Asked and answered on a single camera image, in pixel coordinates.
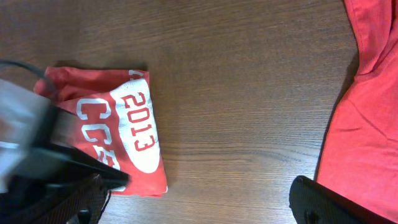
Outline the orange Fram t-shirt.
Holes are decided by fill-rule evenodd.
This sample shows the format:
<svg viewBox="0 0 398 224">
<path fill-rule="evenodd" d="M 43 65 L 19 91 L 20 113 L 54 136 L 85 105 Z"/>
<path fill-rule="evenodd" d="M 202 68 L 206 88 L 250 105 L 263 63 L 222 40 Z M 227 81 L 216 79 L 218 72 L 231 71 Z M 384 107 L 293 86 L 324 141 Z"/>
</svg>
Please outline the orange Fram t-shirt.
<svg viewBox="0 0 398 224">
<path fill-rule="evenodd" d="M 161 197 L 168 190 L 149 78 L 144 70 L 49 67 L 34 86 L 76 116 L 68 143 L 128 174 L 119 195 Z"/>
</svg>

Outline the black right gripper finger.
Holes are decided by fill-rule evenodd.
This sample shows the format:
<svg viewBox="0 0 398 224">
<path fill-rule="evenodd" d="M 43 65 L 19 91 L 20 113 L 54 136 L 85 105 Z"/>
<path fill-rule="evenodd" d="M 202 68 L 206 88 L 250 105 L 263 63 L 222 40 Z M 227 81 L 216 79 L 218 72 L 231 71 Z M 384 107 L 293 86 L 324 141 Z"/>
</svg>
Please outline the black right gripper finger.
<svg viewBox="0 0 398 224">
<path fill-rule="evenodd" d="M 289 207 L 298 224 L 394 223 L 303 175 L 292 182 Z"/>
</svg>

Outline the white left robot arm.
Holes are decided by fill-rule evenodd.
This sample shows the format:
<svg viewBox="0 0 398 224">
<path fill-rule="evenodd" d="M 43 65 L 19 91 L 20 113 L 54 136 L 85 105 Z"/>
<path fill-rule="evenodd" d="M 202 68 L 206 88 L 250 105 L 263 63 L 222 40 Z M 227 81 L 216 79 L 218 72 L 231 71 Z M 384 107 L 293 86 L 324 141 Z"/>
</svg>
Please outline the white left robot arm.
<svg viewBox="0 0 398 224">
<path fill-rule="evenodd" d="M 1 223 L 98 223 L 129 176 L 67 144 L 71 113 L 1 80 Z"/>
</svg>

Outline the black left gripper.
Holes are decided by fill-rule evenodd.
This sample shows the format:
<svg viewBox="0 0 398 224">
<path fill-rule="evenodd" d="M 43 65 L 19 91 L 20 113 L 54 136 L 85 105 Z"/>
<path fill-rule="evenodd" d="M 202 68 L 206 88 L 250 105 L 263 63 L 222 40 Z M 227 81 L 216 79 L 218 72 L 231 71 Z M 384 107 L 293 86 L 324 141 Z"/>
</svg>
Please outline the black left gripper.
<svg viewBox="0 0 398 224">
<path fill-rule="evenodd" d="M 129 176 L 70 147 L 1 156 L 1 223 L 98 223 Z"/>
</svg>

